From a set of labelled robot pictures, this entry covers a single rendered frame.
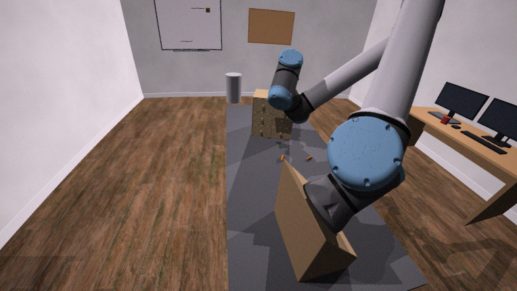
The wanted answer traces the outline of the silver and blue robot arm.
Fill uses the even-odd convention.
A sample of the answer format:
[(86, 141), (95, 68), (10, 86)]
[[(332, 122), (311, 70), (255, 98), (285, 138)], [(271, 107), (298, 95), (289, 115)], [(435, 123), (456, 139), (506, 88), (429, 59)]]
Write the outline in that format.
[(444, 4), (402, 0), (389, 35), (300, 95), (301, 52), (285, 49), (278, 57), (267, 101), (296, 124), (377, 69), (361, 111), (353, 112), (330, 137), (331, 173), (303, 185), (316, 213), (335, 234), (405, 180), (402, 162), (411, 137), (406, 121)]

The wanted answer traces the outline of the wooden chest of drawers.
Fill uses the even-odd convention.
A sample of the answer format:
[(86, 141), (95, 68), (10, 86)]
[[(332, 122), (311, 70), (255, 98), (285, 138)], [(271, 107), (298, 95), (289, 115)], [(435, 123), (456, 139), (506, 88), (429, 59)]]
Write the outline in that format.
[[(252, 124), (254, 124), (253, 123), (253, 112), (259, 112), (259, 111), (253, 111), (253, 108), (254, 108), (254, 98), (267, 99), (268, 92), (269, 92), (269, 90), (256, 89), (256, 91), (255, 91), (255, 93), (253, 95), (253, 101), (252, 101)], [(272, 112), (264, 112), (264, 113), (274, 114), (274, 108), (273, 108), (273, 113)], [(260, 124), (254, 124), (254, 125), (260, 125)], [(278, 127), (278, 126), (273, 126), (273, 116), (272, 116), (271, 125), (266, 125), (266, 126), (271, 126), (271, 132), (272, 132), (272, 127)], [(292, 132), (292, 126), (291, 126), (290, 136), (291, 136), (291, 132)], [(251, 130), (251, 136), (257, 136), (257, 135), (252, 135), (252, 130)], [(257, 136), (257, 137), (263, 137), (263, 136)], [(275, 138), (275, 137), (271, 137), (271, 133), (270, 133), (270, 137), (269, 138)]]

